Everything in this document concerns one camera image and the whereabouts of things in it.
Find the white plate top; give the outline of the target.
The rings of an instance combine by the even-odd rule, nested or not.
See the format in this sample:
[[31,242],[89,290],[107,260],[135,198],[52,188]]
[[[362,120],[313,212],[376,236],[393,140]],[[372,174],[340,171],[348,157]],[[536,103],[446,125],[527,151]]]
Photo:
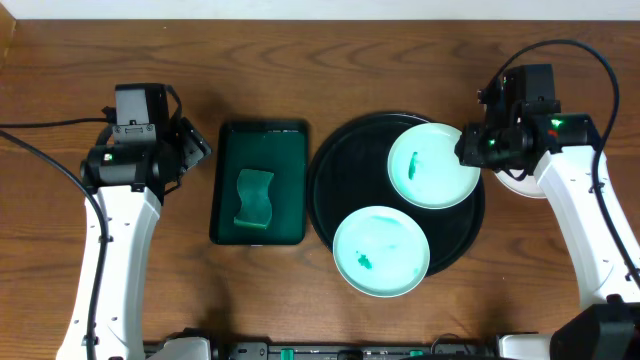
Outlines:
[[510,191],[527,198],[545,199],[544,192],[538,186],[533,175],[527,175],[523,180],[516,181],[504,171],[495,174],[497,179]]

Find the white plate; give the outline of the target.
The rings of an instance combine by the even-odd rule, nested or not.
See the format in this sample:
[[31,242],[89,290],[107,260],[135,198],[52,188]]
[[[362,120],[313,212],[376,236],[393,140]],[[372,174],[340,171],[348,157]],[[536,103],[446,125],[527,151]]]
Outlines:
[[378,298],[412,291],[425,278],[431,260],[429,242],[418,223],[386,206],[348,215],[334,234],[332,253],[347,283]]
[[516,181],[504,171],[495,174],[497,179],[510,191],[527,198],[545,199],[544,192],[538,186],[533,175],[527,175],[523,180]]
[[387,158],[394,190],[410,204],[431,210],[453,207],[469,197],[480,170],[460,164],[455,154],[460,137],[460,130],[431,122],[399,135]]

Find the green wavy sponge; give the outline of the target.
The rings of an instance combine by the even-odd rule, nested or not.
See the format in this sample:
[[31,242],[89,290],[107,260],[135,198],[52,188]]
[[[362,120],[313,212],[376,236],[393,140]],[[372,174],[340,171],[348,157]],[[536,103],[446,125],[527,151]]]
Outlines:
[[234,224],[243,228],[265,230],[273,217],[269,188],[274,174],[268,171],[242,169],[236,188],[240,209],[234,216]]

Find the white plate bottom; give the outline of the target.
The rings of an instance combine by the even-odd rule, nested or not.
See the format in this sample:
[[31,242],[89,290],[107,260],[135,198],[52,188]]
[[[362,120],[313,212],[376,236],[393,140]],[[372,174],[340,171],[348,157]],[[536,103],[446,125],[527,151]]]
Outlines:
[[378,298],[412,291],[425,278],[431,260],[429,242],[418,223],[386,206],[348,215],[334,234],[332,253],[347,283]]

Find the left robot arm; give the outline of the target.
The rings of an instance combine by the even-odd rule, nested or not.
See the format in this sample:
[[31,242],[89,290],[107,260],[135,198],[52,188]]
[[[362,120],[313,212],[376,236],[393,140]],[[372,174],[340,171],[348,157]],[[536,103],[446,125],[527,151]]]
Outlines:
[[211,148],[184,117],[157,140],[93,147],[82,164],[87,233],[71,322],[59,359],[143,359],[142,307],[151,239],[166,194]]

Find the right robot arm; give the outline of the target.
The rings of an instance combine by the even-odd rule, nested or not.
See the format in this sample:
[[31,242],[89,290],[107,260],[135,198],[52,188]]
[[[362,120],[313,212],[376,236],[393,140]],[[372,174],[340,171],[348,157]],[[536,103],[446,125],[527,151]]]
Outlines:
[[636,359],[639,244],[611,185],[587,114],[522,114],[466,125],[455,146],[464,166],[534,178],[569,251],[582,311],[551,335],[503,335],[505,359]]

